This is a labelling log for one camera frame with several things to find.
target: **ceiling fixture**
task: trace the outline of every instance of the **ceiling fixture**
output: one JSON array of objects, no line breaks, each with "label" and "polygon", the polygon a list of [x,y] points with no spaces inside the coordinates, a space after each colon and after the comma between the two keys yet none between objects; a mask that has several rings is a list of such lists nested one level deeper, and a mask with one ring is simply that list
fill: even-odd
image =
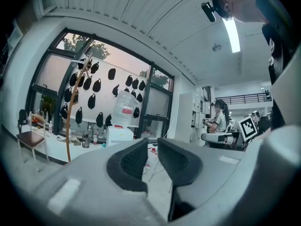
[{"label": "ceiling fixture", "polygon": [[237,32],[237,28],[234,22],[234,19],[231,19],[229,21],[226,21],[225,19],[222,19],[228,35],[229,35],[229,39],[230,39],[230,43],[231,43],[231,47],[232,47],[232,53],[236,53],[240,51],[240,44],[239,44],[239,38],[238,38],[238,32]]},{"label": "ceiling fixture", "polygon": [[212,46],[212,50],[213,50],[214,52],[218,52],[218,51],[220,51],[221,49],[222,49],[222,46],[221,46],[220,44],[214,43],[214,45]]}]

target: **wooden chair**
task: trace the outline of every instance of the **wooden chair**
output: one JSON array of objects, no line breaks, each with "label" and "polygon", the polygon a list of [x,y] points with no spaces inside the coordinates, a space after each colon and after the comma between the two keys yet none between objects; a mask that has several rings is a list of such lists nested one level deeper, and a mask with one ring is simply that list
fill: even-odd
[{"label": "wooden chair", "polygon": [[[36,117],[39,121],[43,122],[43,128],[44,128],[44,136],[41,136],[40,134],[38,134],[37,132],[32,130],[32,118]],[[39,145],[44,143],[44,148],[45,148],[45,153],[46,153],[46,157],[47,160],[49,161],[48,158],[48,154],[47,154],[47,149],[46,149],[46,129],[45,129],[45,119],[37,114],[29,114],[29,125],[30,125],[30,131],[27,132],[23,132],[17,135],[17,140],[18,140],[18,145],[19,145],[19,149],[20,149],[20,154],[21,154],[21,158],[23,160],[23,163],[25,163],[25,160],[22,156],[22,150],[21,150],[21,146],[20,146],[20,141],[25,144],[26,146],[30,147],[32,149],[32,155],[34,158],[34,162],[36,164],[36,168],[37,168],[37,172],[39,172],[39,168],[37,165],[37,159],[36,159],[36,155],[34,152],[34,149],[36,147],[38,147]]]}]

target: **wooden pole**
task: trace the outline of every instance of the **wooden pole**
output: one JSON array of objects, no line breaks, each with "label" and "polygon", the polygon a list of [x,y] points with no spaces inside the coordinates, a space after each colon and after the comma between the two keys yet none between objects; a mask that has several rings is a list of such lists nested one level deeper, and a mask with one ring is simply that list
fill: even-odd
[{"label": "wooden pole", "polygon": [[66,147],[67,147],[67,155],[68,155],[68,161],[69,162],[71,162],[70,150],[69,150],[69,126],[70,126],[71,109],[72,109],[72,106],[77,103],[77,102],[73,103],[74,97],[77,95],[76,90],[77,90],[77,87],[79,86],[79,81],[80,81],[81,76],[83,75],[84,72],[88,72],[88,70],[89,70],[89,69],[87,69],[87,64],[89,63],[89,60],[91,59],[92,54],[93,53],[91,53],[90,56],[86,59],[84,67],[82,68],[82,70],[79,73],[79,76],[77,77],[76,84],[74,86],[74,89],[73,89],[73,92],[72,92],[72,95],[71,95],[71,100],[70,100],[70,103],[69,103],[67,123],[66,123]]}]

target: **window frame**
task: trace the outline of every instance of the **window frame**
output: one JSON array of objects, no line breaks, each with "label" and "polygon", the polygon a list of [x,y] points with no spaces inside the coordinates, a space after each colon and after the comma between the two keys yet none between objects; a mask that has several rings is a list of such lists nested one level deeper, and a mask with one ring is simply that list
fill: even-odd
[{"label": "window frame", "polygon": [[[67,50],[63,50],[63,49],[59,49],[56,48],[56,46],[62,41],[62,39],[68,34],[68,33],[73,33],[76,35],[80,35],[80,36],[84,36],[87,37],[88,40],[83,44],[83,46],[79,49],[79,51],[76,52],[72,52],[72,51],[67,51]],[[136,138],[141,138],[141,134],[142,134],[142,126],[143,126],[143,121],[144,119],[151,119],[151,120],[155,120],[155,121],[163,121],[164,125],[163,125],[163,129],[161,132],[161,137],[163,137],[164,135],[166,135],[166,133],[168,132],[168,128],[169,128],[169,124],[170,124],[170,115],[171,115],[171,108],[172,108],[172,100],[173,100],[173,87],[174,87],[174,76],[170,75],[169,73],[167,73],[165,70],[161,69],[159,66],[157,66],[154,62],[146,59],[145,57],[115,43],[112,42],[110,40],[101,38],[99,36],[96,36],[95,34],[89,34],[89,33],[85,33],[85,32],[80,32],[80,31],[76,31],[76,30],[71,30],[68,28],[65,28],[62,32],[59,33],[59,35],[54,39],[54,41],[49,45],[48,49],[45,51],[45,53],[43,54],[41,60],[38,63],[38,66],[34,72],[34,75],[32,77],[29,89],[28,89],[28,94],[27,94],[27,98],[26,98],[26,105],[25,105],[25,109],[27,111],[27,113],[29,113],[30,111],[32,111],[33,106],[34,106],[34,99],[35,99],[35,93],[39,92],[42,93],[43,95],[47,95],[50,96],[52,98],[56,99],[56,104],[55,104],[55,114],[54,114],[54,118],[53,118],[53,133],[55,135],[60,135],[60,127],[61,127],[61,115],[60,115],[60,110],[61,110],[61,105],[62,105],[62,101],[63,101],[63,94],[65,91],[65,88],[67,86],[67,84],[69,83],[69,79],[72,76],[72,72],[73,72],[73,62],[70,62],[66,73],[62,79],[61,85],[59,87],[58,92],[50,90],[48,88],[44,88],[42,86],[39,86],[37,84],[35,84],[35,82],[37,81],[37,78],[40,74],[40,71],[43,69],[43,65],[45,63],[46,58],[48,57],[48,55],[50,54],[54,54],[54,55],[58,55],[58,56],[64,56],[67,58],[70,58],[71,60],[79,60],[80,57],[86,52],[86,50],[90,47],[90,45],[92,44],[92,42],[96,40],[102,43],[106,43],[110,46],[113,46],[119,50],[122,50],[123,52],[126,52],[127,54],[136,57],[137,59],[143,61],[144,63],[150,65],[150,68],[148,70],[148,74],[147,74],[147,83],[146,83],[146,88],[145,88],[145,94],[144,94],[144,98],[143,98],[143,105],[141,108],[141,112],[140,112],[140,119],[139,119],[139,124],[138,124],[138,128],[136,129]],[[151,82],[151,78],[152,78],[152,72],[153,70],[156,69],[159,72],[163,73],[164,75],[168,76],[170,78],[170,82],[169,82],[169,89],[165,89],[163,87],[160,87],[159,85]],[[147,104],[149,101],[149,95],[150,95],[150,89],[157,89],[160,90],[163,93],[166,93],[167,95],[169,95],[169,105],[168,105],[168,111],[167,111],[167,117],[160,117],[160,116],[154,116],[154,115],[149,115],[146,114],[146,109],[147,109]]]}]

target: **smoke detector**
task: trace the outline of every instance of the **smoke detector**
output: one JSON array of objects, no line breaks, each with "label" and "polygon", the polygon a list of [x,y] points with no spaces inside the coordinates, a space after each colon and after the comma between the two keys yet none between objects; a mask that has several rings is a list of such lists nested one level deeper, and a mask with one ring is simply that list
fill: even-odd
[{"label": "smoke detector", "polygon": [[214,45],[212,46],[212,50],[213,50],[214,52],[218,52],[218,51],[220,51],[221,49],[222,49],[222,46],[221,46],[220,44],[214,43]]}]

